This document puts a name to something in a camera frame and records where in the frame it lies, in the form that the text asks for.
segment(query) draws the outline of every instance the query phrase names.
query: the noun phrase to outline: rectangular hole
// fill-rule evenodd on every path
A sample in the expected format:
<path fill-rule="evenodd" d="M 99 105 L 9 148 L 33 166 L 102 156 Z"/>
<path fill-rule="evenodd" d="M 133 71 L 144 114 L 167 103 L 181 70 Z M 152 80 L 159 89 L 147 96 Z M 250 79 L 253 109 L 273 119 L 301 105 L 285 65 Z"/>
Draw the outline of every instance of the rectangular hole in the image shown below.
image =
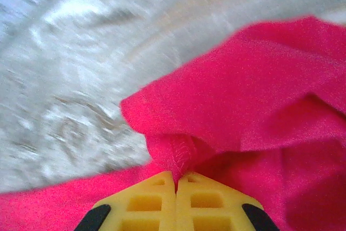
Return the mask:
<path fill-rule="evenodd" d="M 122 221 L 120 231 L 158 231 L 159 227 L 159 220 L 131 219 Z"/>
<path fill-rule="evenodd" d="M 227 217 L 194 217 L 195 231 L 231 231 L 231 221 Z"/>
<path fill-rule="evenodd" d="M 161 207 L 160 196 L 141 195 L 130 199 L 127 211 L 161 211 Z"/>
<path fill-rule="evenodd" d="M 162 186 L 162 185 L 164 185 L 164 180 L 158 180 L 154 182 L 154 186 Z"/>
<path fill-rule="evenodd" d="M 191 182 L 191 183 L 196 183 L 197 180 L 191 176 L 188 176 L 188 182 Z"/>
<path fill-rule="evenodd" d="M 191 208 L 222 208 L 223 201 L 218 193 L 195 193 L 191 196 Z"/>

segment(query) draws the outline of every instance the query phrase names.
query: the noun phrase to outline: white bedsheet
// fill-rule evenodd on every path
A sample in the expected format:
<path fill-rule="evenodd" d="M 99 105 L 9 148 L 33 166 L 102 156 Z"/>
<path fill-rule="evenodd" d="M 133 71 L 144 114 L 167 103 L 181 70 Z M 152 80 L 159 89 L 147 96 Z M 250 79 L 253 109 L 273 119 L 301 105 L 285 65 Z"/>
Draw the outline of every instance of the white bedsheet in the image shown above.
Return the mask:
<path fill-rule="evenodd" d="M 346 22 L 346 0 L 52 0 L 3 41 L 0 192 L 145 163 L 118 104 L 262 19 Z"/>

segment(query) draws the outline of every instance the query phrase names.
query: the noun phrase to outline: pink cloth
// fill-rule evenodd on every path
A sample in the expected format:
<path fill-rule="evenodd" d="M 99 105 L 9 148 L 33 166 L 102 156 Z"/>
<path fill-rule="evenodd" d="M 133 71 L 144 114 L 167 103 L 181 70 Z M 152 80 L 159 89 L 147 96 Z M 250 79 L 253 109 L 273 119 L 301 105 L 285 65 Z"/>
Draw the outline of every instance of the pink cloth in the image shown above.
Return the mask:
<path fill-rule="evenodd" d="M 73 230 L 92 205 L 163 170 L 253 196 L 281 230 L 346 230 L 346 29 L 251 25 L 121 103 L 144 167 L 0 196 L 1 230 Z"/>

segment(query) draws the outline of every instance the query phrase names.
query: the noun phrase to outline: patterned fabric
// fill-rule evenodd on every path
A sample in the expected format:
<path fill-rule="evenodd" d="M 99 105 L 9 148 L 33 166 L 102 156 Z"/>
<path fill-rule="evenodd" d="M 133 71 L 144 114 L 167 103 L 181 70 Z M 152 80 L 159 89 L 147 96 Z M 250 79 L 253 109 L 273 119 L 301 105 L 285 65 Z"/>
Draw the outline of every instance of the patterned fabric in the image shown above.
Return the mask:
<path fill-rule="evenodd" d="M 18 2 L 38 11 L 20 37 L 2 41 L 0 192 L 145 163 L 145 139 L 119 102 L 237 28 L 307 13 L 345 18 L 345 0 L 46 2 Z"/>

